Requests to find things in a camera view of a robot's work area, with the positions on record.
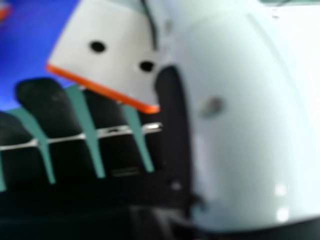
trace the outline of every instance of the black hole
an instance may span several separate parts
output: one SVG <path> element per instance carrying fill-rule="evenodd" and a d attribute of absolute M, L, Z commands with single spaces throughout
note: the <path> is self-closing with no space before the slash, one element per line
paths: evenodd
<path fill-rule="evenodd" d="M 90 47 L 93 51 L 96 53 L 102 53 L 104 50 L 106 50 L 106 46 L 104 43 L 100 41 L 93 41 L 90 43 Z"/>
<path fill-rule="evenodd" d="M 144 72 L 150 73 L 154 69 L 155 64 L 151 61 L 143 61 L 140 63 L 140 69 Z"/>

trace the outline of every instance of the orange object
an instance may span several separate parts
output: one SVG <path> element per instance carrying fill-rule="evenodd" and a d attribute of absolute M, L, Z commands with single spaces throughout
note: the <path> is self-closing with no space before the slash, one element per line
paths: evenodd
<path fill-rule="evenodd" d="M 70 79 L 80 85 L 83 85 L 94 92 L 97 92 L 113 100 L 120 101 L 124 104 L 130 105 L 146 114 L 156 114 L 160 111 L 160 108 L 158 106 L 148 105 L 143 102 L 137 101 L 132 97 L 129 97 L 127 95 L 114 91 L 110 88 L 104 87 L 98 83 L 89 81 L 81 76 L 78 76 L 76 74 L 63 70 L 59 67 L 48 64 L 46 69 L 51 73 L 57 74 L 61 77 Z"/>
<path fill-rule="evenodd" d="M 9 6 L 0 8 L 0 21 L 3 21 L 11 12 L 11 8 Z"/>

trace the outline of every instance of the blue mat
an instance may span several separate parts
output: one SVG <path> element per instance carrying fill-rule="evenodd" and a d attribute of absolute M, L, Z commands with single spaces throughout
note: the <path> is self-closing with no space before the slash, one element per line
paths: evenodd
<path fill-rule="evenodd" d="M 73 83 L 46 72 L 46 62 L 78 0 L 11 0 L 12 13 L 0 25 L 0 110 L 19 107 L 21 80 L 51 76 L 64 87 Z"/>

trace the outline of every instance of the teal surface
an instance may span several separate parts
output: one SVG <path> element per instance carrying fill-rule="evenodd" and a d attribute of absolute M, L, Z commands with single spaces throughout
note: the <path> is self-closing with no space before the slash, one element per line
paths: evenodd
<path fill-rule="evenodd" d="M 106 173 L 103 168 L 98 140 L 96 137 L 96 129 L 94 127 L 94 123 L 91 119 L 85 98 L 82 94 L 82 91 L 79 90 L 77 85 L 66 88 L 66 93 L 71 99 L 72 105 L 74 107 L 75 113 L 80 121 L 82 129 L 86 134 L 86 141 L 89 147 L 89 150 L 92 155 L 93 164 L 95 167 L 96 175 L 98 178 L 104 178 Z M 138 117 L 137 111 L 130 106 L 123 106 L 123 110 L 125 116 L 128 120 L 128 123 L 133 130 L 134 138 L 140 150 L 141 156 L 143 158 L 143 163 L 147 172 L 153 172 L 154 167 L 149 155 L 149 152 L 146 147 L 145 138 L 141 132 L 141 123 Z M 51 184 L 56 182 L 55 175 L 53 173 L 53 168 L 51 165 L 51 158 L 48 151 L 47 137 L 39 127 L 37 121 L 34 119 L 32 115 L 30 115 L 24 108 L 19 107 L 13 110 L 8 111 L 9 113 L 18 117 L 23 125 L 39 140 L 40 143 L 40 151 L 43 155 L 43 160 L 45 164 L 45 168 L 47 171 L 47 175 Z M 3 180 L 3 174 L 0 164 L 0 191 L 5 191 L 6 186 Z"/>

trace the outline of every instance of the orange strip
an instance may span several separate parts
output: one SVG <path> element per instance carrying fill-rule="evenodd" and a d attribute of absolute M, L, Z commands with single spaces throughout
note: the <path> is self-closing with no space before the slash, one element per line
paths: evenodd
<path fill-rule="evenodd" d="M 136 109 L 138 109 L 141 112 L 144 112 L 146 114 L 156 114 L 160 111 L 160 108 L 158 106 L 153 105 L 147 105 L 145 103 L 142 103 L 140 101 L 137 101 L 129 96 L 126 96 L 122 93 L 119 93 L 117 91 L 114 91 L 110 88 L 104 87 L 98 83 L 95 83 L 93 81 L 89 81 L 81 76 L 75 75 L 71 72 L 68 72 L 66 70 L 63 70 L 61 68 L 58 68 L 56 66 L 48 64 L 46 66 L 47 71 L 57 74 L 59 76 L 62 76 L 64 78 L 70 79 L 80 85 L 85 86 L 86 88 L 99 93 L 101 95 L 107 96 L 108 98 L 114 99 L 116 101 L 121 101 L 124 104 L 128 104 Z"/>
<path fill-rule="evenodd" d="M 5 7 L 2 9 L 0 8 L 0 21 L 3 21 L 5 18 L 7 18 L 10 12 L 11 12 L 10 7 Z"/>

